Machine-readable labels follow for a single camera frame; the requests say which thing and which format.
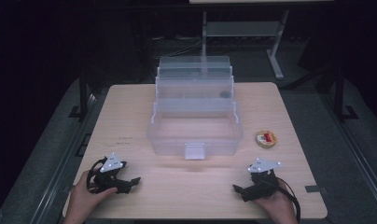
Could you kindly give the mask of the black metal post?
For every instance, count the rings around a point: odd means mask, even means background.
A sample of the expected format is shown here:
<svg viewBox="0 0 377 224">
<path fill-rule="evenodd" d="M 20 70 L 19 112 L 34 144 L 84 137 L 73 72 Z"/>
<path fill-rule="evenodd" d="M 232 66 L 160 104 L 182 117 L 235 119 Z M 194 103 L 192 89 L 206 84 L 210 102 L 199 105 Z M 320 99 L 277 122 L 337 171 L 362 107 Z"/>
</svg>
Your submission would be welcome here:
<svg viewBox="0 0 377 224">
<path fill-rule="evenodd" d="M 322 69 L 316 89 L 321 93 L 333 91 L 332 109 L 338 120 L 345 122 L 347 119 L 358 119 L 355 110 L 343 103 L 344 75 L 339 66 L 327 64 Z"/>
<path fill-rule="evenodd" d="M 82 69 L 78 76 L 79 105 L 74 105 L 69 113 L 69 118 L 78 119 L 82 122 L 90 111 L 92 93 L 88 85 L 88 76 Z"/>
</svg>

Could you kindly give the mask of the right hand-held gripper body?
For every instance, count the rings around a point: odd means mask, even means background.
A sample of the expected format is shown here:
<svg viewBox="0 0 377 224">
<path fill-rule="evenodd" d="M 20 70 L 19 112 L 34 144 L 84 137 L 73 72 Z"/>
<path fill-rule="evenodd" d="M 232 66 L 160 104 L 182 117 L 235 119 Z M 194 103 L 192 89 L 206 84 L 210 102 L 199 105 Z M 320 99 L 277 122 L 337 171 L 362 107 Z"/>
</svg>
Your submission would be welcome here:
<svg viewBox="0 0 377 224">
<path fill-rule="evenodd" d="M 253 185 L 241 190 L 243 200 L 248 202 L 272 196 L 280 186 L 274 173 L 274 169 L 280 166 L 280 161 L 255 159 L 247 168 L 247 171 L 251 174 Z"/>
</svg>

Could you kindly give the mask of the aluminium rail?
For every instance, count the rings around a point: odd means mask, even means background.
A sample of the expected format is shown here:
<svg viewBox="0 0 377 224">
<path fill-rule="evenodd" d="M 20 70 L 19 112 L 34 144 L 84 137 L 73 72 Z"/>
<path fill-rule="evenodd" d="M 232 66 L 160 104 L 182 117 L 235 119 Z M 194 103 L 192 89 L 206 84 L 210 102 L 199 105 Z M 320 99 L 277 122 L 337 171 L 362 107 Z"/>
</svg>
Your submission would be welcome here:
<svg viewBox="0 0 377 224">
<path fill-rule="evenodd" d="M 78 91 L 67 91 L 40 136 L 25 172 L 33 188 L 34 211 L 29 224 L 58 224 L 68 191 L 99 115 L 96 96 L 82 98 Z"/>
<path fill-rule="evenodd" d="M 328 112 L 331 114 L 338 129 L 342 133 L 343 139 L 350 148 L 357 168 L 363 175 L 368 187 L 370 188 L 373 198 L 377 202 L 377 175 L 374 173 L 369 161 L 363 154 L 363 151 L 361 150 L 359 144 L 346 125 L 347 120 L 358 119 L 355 110 L 350 105 L 348 105 L 346 107 L 347 113 L 342 113 L 340 115 L 334 105 L 336 103 L 336 100 L 332 101 L 328 94 L 322 94 L 321 99 L 325 104 L 325 107 L 328 109 Z"/>
</svg>

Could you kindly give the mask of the clear plastic tiered storage box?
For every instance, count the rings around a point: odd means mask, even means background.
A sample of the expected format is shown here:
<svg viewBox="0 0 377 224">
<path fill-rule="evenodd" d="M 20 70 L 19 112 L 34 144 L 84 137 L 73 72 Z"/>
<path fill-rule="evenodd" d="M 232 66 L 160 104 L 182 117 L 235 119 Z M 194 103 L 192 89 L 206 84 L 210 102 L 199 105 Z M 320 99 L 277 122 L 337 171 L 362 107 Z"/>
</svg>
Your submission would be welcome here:
<svg viewBox="0 0 377 224">
<path fill-rule="evenodd" d="M 163 57 L 147 137 L 162 156 L 233 155 L 244 136 L 227 56 Z"/>
</svg>

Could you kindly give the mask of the person's left hand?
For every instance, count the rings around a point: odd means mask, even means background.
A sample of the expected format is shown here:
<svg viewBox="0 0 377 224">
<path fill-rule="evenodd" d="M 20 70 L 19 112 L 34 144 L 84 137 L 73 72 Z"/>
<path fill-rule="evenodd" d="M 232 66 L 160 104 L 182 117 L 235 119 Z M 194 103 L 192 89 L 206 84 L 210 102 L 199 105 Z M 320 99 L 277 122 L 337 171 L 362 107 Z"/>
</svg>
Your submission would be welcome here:
<svg viewBox="0 0 377 224">
<path fill-rule="evenodd" d="M 87 188 L 88 174 L 88 171 L 84 172 L 77 184 L 72 188 L 66 216 L 69 214 L 82 214 L 89 217 L 100 202 L 117 192 L 116 188 L 111 188 L 97 194 L 90 193 Z"/>
</svg>

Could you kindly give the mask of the grey metal stand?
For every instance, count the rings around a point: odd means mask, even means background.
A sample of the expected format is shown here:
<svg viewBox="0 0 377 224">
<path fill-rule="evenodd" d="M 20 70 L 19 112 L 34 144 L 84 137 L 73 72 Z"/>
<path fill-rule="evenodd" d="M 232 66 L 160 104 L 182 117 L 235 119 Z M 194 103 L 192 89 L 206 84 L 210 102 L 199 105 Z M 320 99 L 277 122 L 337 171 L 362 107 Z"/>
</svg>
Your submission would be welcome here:
<svg viewBox="0 0 377 224">
<path fill-rule="evenodd" d="M 284 78 L 281 67 L 276 59 L 289 11 L 282 13 L 279 21 L 208 21 L 207 12 L 202 14 L 202 52 L 207 54 L 207 40 L 210 37 L 273 37 L 274 42 L 266 50 L 268 60 L 277 79 Z"/>
</svg>

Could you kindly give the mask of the person's right hand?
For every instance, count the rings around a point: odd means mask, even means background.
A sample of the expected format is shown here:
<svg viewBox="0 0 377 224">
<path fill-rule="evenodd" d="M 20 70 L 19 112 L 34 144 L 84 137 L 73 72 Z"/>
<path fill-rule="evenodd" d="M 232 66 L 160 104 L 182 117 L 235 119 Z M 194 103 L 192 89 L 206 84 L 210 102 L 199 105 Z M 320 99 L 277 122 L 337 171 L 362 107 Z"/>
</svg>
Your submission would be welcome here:
<svg viewBox="0 0 377 224">
<path fill-rule="evenodd" d="M 274 224 L 299 224 L 293 202 L 280 191 L 268 198 L 256 199 L 254 203 L 267 212 Z"/>
</svg>

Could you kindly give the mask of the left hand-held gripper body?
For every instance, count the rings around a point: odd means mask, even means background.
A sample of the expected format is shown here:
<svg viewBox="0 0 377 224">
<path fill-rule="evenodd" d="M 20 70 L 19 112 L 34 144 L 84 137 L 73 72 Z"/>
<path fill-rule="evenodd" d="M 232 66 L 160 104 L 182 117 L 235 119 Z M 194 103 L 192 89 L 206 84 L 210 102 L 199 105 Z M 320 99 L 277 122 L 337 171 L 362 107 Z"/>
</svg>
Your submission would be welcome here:
<svg viewBox="0 0 377 224">
<path fill-rule="evenodd" d="M 119 171 L 126 166 L 126 161 L 121 161 L 116 153 L 98 160 L 89 170 L 89 191 L 100 193 L 107 189 L 116 188 L 117 194 L 128 194 L 131 189 L 130 181 L 117 178 Z"/>
</svg>

